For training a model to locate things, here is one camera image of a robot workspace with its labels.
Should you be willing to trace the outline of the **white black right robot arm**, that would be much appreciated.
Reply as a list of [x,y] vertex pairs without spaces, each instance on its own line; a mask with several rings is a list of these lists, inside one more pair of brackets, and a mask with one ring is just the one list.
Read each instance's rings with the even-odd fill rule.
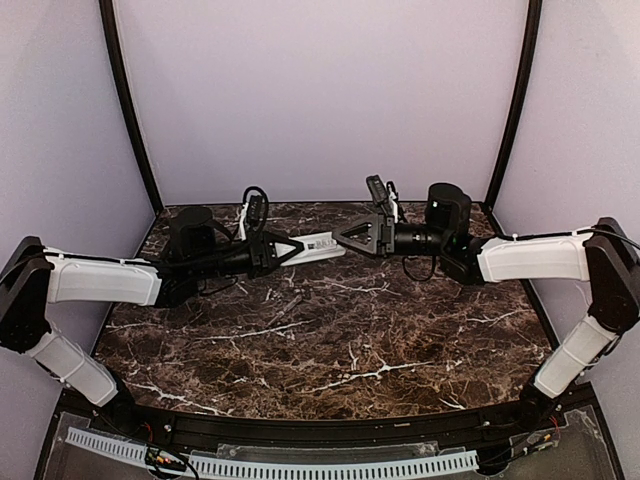
[[431,185],[424,220],[416,224],[405,222],[393,183],[378,176],[366,183],[377,211],[333,231],[346,248],[371,257],[427,256],[463,285],[523,279],[589,283],[587,313],[537,369],[525,397],[559,397],[638,323],[639,248],[615,219],[561,233],[476,237],[469,232],[472,201],[455,185]]

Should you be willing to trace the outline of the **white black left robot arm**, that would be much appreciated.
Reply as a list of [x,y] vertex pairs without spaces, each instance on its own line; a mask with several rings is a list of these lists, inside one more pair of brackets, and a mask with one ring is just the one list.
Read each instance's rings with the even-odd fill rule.
[[265,230],[264,215],[249,211],[241,239],[207,207],[189,207],[169,223],[158,261],[70,254],[24,238],[1,278],[1,345],[26,354],[98,407],[126,397],[116,377],[45,317],[67,301],[130,303],[174,308],[216,277],[266,275],[305,250],[304,242]]

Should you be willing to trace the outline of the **white air conditioner remote control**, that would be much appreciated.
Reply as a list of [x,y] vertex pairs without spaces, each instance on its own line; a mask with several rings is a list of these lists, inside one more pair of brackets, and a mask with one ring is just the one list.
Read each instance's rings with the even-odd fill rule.
[[283,262],[283,266],[327,260],[343,256],[346,253],[346,249],[336,242],[330,231],[290,237],[290,240],[301,242],[304,245],[304,250]]

